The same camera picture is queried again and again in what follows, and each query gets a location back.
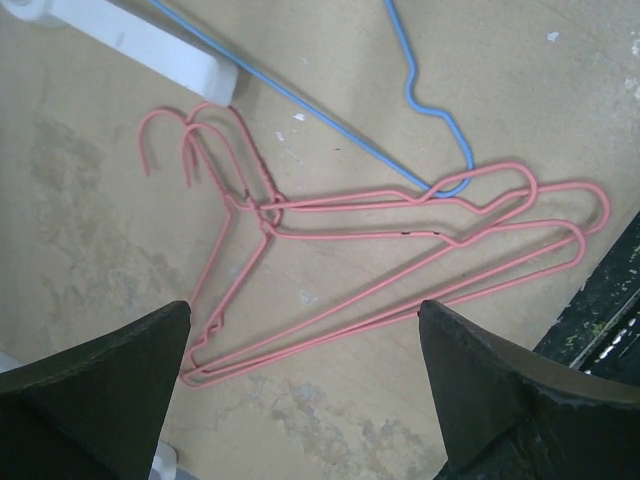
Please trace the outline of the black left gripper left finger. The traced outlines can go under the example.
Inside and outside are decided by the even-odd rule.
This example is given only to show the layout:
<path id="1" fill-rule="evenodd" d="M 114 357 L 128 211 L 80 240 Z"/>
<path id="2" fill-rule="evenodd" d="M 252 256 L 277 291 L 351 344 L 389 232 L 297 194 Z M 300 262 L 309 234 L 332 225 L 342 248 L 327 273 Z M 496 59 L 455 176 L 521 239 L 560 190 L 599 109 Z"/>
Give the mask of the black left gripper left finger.
<path id="1" fill-rule="evenodd" d="M 191 309 L 173 301 L 1 376 L 4 479 L 146 479 Z"/>

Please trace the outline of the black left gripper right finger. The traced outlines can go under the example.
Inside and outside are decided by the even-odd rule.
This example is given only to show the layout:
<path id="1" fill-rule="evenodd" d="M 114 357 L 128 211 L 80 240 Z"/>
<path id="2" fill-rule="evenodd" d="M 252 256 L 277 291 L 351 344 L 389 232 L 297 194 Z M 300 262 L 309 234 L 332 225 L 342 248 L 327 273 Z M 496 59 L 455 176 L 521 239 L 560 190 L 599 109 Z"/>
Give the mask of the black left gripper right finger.
<path id="1" fill-rule="evenodd" d="M 440 479 L 636 479 L 639 389 L 576 371 L 433 300 L 419 336 Z"/>

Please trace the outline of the blue wire hanger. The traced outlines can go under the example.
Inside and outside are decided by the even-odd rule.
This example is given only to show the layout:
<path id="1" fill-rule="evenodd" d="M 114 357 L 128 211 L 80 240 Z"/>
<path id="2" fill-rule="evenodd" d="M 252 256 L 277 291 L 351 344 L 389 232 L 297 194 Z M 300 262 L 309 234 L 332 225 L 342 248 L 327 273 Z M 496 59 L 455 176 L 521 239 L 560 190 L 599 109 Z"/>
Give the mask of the blue wire hanger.
<path id="1" fill-rule="evenodd" d="M 266 73 L 259 70 L 258 67 L 244 60 L 240 55 L 234 53 L 232 50 L 223 46 L 221 43 L 214 40 L 212 37 L 206 35 L 203 31 L 201 31 L 195 25 L 187 21 L 175 10 L 166 6 L 164 3 L 160 1 L 153 1 L 151 5 L 155 9 L 157 9 L 162 15 L 164 15 L 167 19 L 171 20 L 173 23 L 175 23 L 176 25 L 184 29 L 186 32 L 194 36 L 196 39 L 202 41 L 208 47 L 212 48 L 215 52 L 221 54 L 225 59 L 232 61 L 237 66 L 241 67 L 242 70 L 249 73 L 252 77 L 258 79 L 264 85 L 268 86 L 269 88 L 279 93 L 289 101 L 293 102 L 294 104 L 296 104 L 297 106 L 305 110 L 310 115 L 314 116 L 316 119 L 318 119 L 325 125 L 334 129 L 336 132 L 344 136 L 346 139 L 350 140 L 352 143 L 360 147 L 366 153 L 370 154 L 371 156 L 373 156 L 374 158 L 382 162 L 385 166 L 387 166 L 394 172 L 400 174 L 402 177 L 410 181 L 412 184 L 423 189 L 423 191 L 427 193 L 432 193 L 434 194 L 435 197 L 439 199 L 448 199 L 448 198 L 453 198 L 459 195 L 469 186 L 471 182 L 471 177 L 469 173 L 476 168 L 476 162 L 475 162 L 471 145 L 468 142 L 468 140 L 465 138 L 464 133 L 460 128 L 460 126 L 458 125 L 458 123 L 456 122 L 456 120 L 454 119 L 454 116 L 449 111 L 445 109 L 437 108 L 435 106 L 425 105 L 418 100 L 415 94 L 415 86 L 419 76 L 419 65 L 418 65 L 416 56 L 414 54 L 413 48 L 410 44 L 409 36 L 401 20 L 399 11 L 393 1 L 386 1 L 384 3 L 384 6 L 407 66 L 407 76 L 404 81 L 405 101 L 414 112 L 423 116 L 438 118 L 442 120 L 446 124 L 447 128 L 449 129 L 453 139 L 455 140 L 464 158 L 467 173 L 463 175 L 462 179 L 456 186 L 448 190 L 444 190 L 440 187 L 429 185 L 428 183 L 423 181 L 419 176 L 412 173 L 409 169 L 405 168 L 400 163 L 398 163 L 396 160 L 382 153 L 381 150 L 374 147 L 371 143 L 358 137 L 355 133 L 350 131 L 345 125 L 330 118 L 330 116 L 324 113 L 320 108 L 312 105 L 309 101 L 303 99 L 300 95 L 294 93 L 293 90 L 284 86 L 284 84 L 269 77 Z"/>

